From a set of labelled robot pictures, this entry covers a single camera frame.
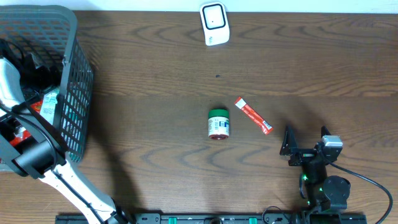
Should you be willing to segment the red instant coffee stick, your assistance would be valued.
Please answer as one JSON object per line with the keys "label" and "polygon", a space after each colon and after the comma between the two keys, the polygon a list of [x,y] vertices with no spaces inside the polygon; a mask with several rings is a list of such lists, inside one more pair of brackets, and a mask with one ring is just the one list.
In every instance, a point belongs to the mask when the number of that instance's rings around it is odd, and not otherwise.
{"label": "red instant coffee stick", "polygon": [[234,104],[246,114],[255,124],[257,124],[265,135],[270,134],[273,131],[273,127],[260,116],[252,107],[250,107],[243,98],[240,96],[236,99]]}

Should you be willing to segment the green lid jar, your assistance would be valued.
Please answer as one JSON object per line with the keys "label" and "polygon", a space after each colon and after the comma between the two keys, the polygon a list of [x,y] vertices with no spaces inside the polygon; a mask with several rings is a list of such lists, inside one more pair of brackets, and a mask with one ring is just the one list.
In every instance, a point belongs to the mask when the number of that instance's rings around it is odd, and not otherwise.
{"label": "green lid jar", "polygon": [[229,138],[229,111],[213,109],[208,113],[208,137],[213,140]]}

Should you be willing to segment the pale green wipes pack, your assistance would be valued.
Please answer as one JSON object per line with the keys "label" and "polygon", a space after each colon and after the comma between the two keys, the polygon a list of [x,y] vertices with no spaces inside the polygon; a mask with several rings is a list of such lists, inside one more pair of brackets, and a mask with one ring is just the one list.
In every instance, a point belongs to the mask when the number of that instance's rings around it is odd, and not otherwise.
{"label": "pale green wipes pack", "polygon": [[43,97],[40,115],[50,124],[53,124],[54,121],[57,96],[59,92],[60,87],[58,86],[46,93]]}

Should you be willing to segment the red snack bag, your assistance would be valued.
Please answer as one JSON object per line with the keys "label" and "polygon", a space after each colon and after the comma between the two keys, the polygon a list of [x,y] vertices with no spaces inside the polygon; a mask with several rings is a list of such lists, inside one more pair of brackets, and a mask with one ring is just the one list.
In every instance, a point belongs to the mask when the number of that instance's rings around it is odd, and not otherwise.
{"label": "red snack bag", "polygon": [[[37,113],[40,113],[41,107],[43,104],[43,100],[37,101],[33,104],[31,104],[31,108],[36,111]],[[17,129],[14,131],[14,139],[12,139],[11,141],[9,141],[9,143],[12,146],[17,146],[18,144],[20,144],[21,142],[25,141],[26,139],[28,139],[29,137],[31,137],[32,135],[30,134],[30,132],[28,132],[28,130],[26,130],[25,127],[23,126],[19,126],[17,127]]]}

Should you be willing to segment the green 3M gloves package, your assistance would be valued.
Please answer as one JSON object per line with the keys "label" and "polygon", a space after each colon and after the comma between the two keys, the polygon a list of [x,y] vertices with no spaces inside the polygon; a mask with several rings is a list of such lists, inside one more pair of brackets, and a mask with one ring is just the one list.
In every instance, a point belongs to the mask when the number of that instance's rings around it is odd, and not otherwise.
{"label": "green 3M gloves package", "polygon": [[86,121],[86,85],[83,82],[71,82],[65,96],[61,119],[61,134],[67,146],[70,159],[79,163],[83,159]]}

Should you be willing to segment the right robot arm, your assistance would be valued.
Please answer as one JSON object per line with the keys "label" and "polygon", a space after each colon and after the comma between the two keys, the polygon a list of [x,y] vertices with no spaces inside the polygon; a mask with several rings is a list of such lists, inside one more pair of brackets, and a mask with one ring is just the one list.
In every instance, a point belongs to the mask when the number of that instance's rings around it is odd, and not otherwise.
{"label": "right robot arm", "polygon": [[341,212],[347,209],[350,182],[337,175],[329,176],[326,166],[337,160],[343,149],[339,136],[321,128],[321,140],[313,148],[300,148],[294,131],[285,129],[280,149],[281,156],[289,156],[289,166],[299,166],[300,196],[307,200],[308,208],[290,216],[290,223],[341,223]]}

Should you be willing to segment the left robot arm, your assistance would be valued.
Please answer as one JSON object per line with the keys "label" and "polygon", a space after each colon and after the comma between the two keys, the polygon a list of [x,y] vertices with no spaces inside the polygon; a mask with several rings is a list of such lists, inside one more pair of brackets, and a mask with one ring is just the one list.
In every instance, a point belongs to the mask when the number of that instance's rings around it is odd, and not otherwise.
{"label": "left robot arm", "polygon": [[77,168],[86,143],[93,72],[80,46],[41,59],[1,41],[1,159],[17,174],[58,190],[89,223],[134,223]]}

